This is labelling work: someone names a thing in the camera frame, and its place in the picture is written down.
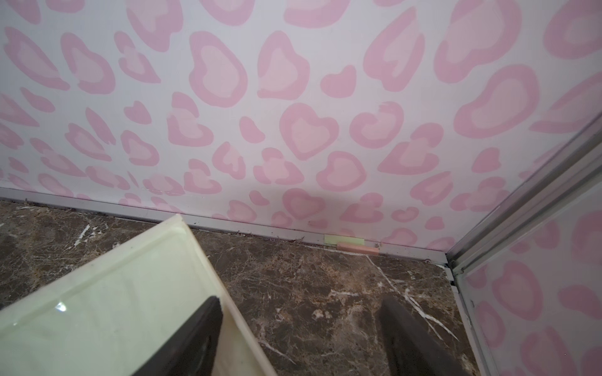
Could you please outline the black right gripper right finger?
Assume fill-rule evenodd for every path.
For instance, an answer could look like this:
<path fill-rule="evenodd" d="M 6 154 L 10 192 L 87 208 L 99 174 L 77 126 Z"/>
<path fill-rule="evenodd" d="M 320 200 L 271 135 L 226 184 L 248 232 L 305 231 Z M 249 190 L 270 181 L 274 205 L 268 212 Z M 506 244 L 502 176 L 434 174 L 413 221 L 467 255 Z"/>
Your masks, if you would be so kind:
<path fill-rule="evenodd" d="M 427 330 L 393 297 L 386 297 L 378 318 L 390 374 L 466 375 L 462 365 L 434 341 Z"/>

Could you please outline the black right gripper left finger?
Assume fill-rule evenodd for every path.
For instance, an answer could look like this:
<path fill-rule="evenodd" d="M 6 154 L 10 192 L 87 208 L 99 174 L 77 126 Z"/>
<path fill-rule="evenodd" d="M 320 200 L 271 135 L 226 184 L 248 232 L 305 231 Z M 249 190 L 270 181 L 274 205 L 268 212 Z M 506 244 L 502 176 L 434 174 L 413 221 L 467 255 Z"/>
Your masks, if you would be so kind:
<path fill-rule="evenodd" d="M 224 314 L 210 296 L 135 375 L 210 375 Z"/>

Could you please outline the cream drawer cabinet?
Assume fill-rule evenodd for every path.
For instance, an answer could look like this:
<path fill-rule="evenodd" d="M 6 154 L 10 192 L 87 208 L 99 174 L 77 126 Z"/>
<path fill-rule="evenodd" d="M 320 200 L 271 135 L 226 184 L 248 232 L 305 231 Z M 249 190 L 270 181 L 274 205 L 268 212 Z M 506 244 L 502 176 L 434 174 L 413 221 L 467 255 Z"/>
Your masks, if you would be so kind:
<path fill-rule="evenodd" d="M 273 375 L 180 216 L 1 312 L 4 375 L 135 375 L 210 296 L 224 314 L 210 375 Z"/>

